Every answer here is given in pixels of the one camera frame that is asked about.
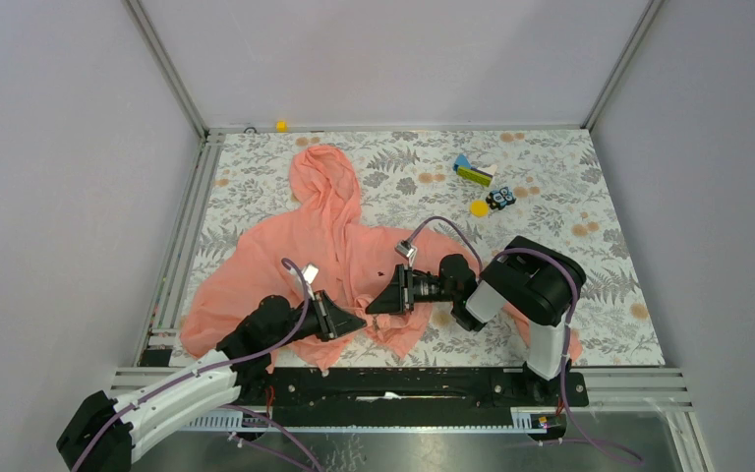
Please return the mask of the salmon pink hooded jacket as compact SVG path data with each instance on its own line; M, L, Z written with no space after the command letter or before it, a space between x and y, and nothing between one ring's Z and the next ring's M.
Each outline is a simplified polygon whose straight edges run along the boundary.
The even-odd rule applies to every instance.
M417 306L408 315L366 314L402 259L395 245L409 235L404 228L361 223L361 189L344 152L313 146L297 153L289 169L288 193L300 203L245 231L236 250L203 281L180 330L180 343L199 358L233 331L269 295L303 301L303 288L289 259L297 266L314 264L312 285L342 309L367 323L363 335L405 357L424 335L432 306Z

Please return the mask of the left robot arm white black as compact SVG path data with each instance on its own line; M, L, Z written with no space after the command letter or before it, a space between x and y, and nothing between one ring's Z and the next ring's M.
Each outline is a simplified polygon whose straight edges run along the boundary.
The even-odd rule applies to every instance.
M72 471L128 471L148 451L202 415L265 391L274 350L306 337L334 341L366 326L323 291L299 306L278 295L258 307L202 357L165 379L116 398L87 397L56 442Z

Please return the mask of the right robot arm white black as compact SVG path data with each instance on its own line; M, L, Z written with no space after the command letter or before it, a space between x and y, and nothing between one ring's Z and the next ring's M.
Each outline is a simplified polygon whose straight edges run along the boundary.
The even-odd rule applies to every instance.
M443 257L436 274L398 265L366 312L402 315L418 303L449 302L462 328L479 331L506 306L513 307L529 328L526 367L532 372L524 380L526 395L548 405L563 392L560 373L570 344L566 325L586 280L583 268L569 257L517 236L480 275L459 254Z

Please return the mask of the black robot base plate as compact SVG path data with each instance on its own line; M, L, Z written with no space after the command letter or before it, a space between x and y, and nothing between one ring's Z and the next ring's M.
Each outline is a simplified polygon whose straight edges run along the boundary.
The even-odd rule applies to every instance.
M557 413L564 402L590 403L584 377L545 381L521 368L278 368L244 389L235 404L256 407L286 422L331 422L381 425L493 424L508 409Z

